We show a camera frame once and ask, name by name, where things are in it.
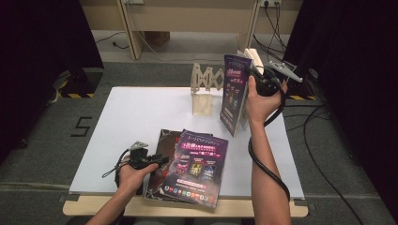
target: person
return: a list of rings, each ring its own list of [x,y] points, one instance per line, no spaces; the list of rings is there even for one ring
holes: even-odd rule
[[[253,151],[266,167],[280,176],[264,129],[264,121],[279,107],[281,94],[277,92],[271,97],[259,96],[253,76],[249,77],[248,85],[249,94],[245,110],[249,118]],[[285,82],[283,82],[283,90],[287,91]],[[122,166],[119,173],[120,185],[115,195],[87,224],[99,225],[114,222],[135,195],[144,177],[156,171],[157,168],[158,164],[151,164],[137,171],[131,166]],[[252,169],[252,202],[256,225],[291,224],[290,207],[285,192],[255,163]]]

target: book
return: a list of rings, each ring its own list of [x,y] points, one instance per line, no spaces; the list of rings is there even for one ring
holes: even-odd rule
[[[228,141],[184,129],[161,194],[188,203],[217,206]]]
[[[222,92],[222,110],[220,119],[233,137],[237,135],[237,126],[244,112],[247,96],[247,81],[252,59],[226,54],[224,56],[225,75]]]
[[[182,131],[162,129],[159,137],[156,154],[162,154],[163,157],[169,157],[169,162],[161,165],[155,172],[149,176],[148,185],[145,191],[145,198],[166,202],[180,202],[178,199],[162,195],[160,193],[161,185],[166,177],[170,164],[173,162],[176,145],[179,142],[179,136]]]

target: white table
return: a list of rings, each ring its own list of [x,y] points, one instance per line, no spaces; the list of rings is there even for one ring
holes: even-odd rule
[[[114,167],[124,150],[136,141],[140,141],[149,144],[148,154],[155,154],[162,128],[171,130],[185,128],[196,132],[212,133],[216,137],[229,140],[220,198],[226,201],[245,199],[248,200],[246,204],[249,203],[252,159],[247,147],[250,131],[240,127],[237,136],[233,138],[219,118],[222,91],[211,90],[211,93],[213,96],[212,115],[195,116],[191,113],[191,89],[188,87],[114,87],[69,192],[80,194],[82,200],[86,198],[85,196],[106,196],[105,199],[99,197],[98,203],[101,205],[116,191],[115,173],[106,178],[102,178],[102,175]],[[281,177],[290,190],[291,198],[304,199],[281,115],[267,126],[267,134]],[[73,211],[71,208],[78,206],[75,202],[67,202],[65,207],[64,213],[70,215],[74,214],[71,213]],[[81,213],[86,215],[94,212],[95,214],[95,210],[88,213],[85,209]],[[136,210],[131,210],[131,212],[134,215],[138,213]]]

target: booklet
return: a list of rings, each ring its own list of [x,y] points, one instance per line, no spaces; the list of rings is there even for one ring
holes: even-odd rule
[[[228,141],[184,129],[161,194],[215,208]]]
[[[179,142],[179,136],[182,131],[174,131],[169,129],[162,129],[159,137],[156,154],[162,154],[163,157],[169,157],[169,162],[161,165],[155,172],[149,176],[149,182],[145,192],[146,199],[167,201],[167,202],[181,202],[160,193],[161,185],[166,177],[170,164],[173,162],[176,145]]]
[[[220,118],[233,137],[244,112],[249,72],[252,59],[238,55],[226,54],[225,75],[222,93],[222,110]]]

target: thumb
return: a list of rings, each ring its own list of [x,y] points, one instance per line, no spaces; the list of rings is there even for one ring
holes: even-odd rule
[[[253,75],[249,76],[248,80],[248,86],[249,86],[249,95],[257,95],[257,89],[255,88],[255,78]]]
[[[143,175],[147,175],[148,173],[156,171],[158,167],[159,167],[158,163],[152,163],[149,164],[147,167],[141,169],[140,171],[143,173]]]

